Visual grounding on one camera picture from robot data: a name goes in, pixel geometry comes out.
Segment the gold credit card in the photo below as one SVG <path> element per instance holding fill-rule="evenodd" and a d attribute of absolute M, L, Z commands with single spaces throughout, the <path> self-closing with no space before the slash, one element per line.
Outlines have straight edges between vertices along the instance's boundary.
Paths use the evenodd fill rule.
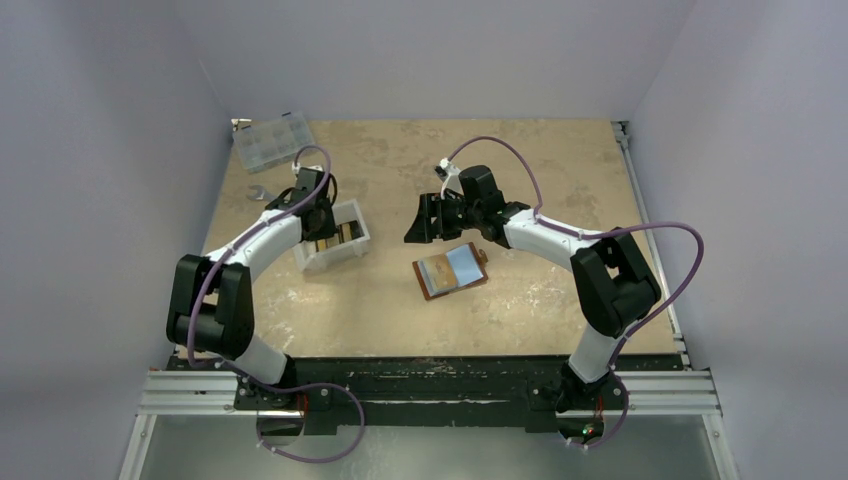
<path fill-rule="evenodd" d="M 419 271 L 430 296 L 456 289 L 459 281 L 446 254 L 426 257 L 419 261 Z"/>

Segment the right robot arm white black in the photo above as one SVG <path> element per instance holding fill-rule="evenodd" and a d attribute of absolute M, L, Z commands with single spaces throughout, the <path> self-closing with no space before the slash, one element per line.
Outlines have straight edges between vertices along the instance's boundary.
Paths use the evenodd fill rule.
<path fill-rule="evenodd" d="M 420 195 L 405 242 L 453 240 L 475 229 L 490 242 L 568 270 L 588 326 L 561 369 L 558 387 L 546 394 L 559 412 L 593 402 L 611 377 L 614 352 L 626 329 L 645 318 L 661 298 L 633 236 L 621 229 L 580 234 L 537 216 L 525 203 L 506 201 L 484 165 L 459 169 L 443 159 L 434 170 L 442 188 Z"/>

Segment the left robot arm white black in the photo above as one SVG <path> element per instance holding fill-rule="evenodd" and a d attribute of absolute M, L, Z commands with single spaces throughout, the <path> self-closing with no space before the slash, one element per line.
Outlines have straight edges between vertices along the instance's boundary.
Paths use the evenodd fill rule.
<path fill-rule="evenodd" d="M 191 366 L 212 353 L 259 385 L 272 408 L 297 399 L 294 359 L 255 331 L 254 281 L 282 254 L 335 233 L 335 177 L 302 167 L 284 190 L 233 241 L 207 255 L 184 255 L 176 265 L 166 320 L 167 339 L 185 348 Z"/>

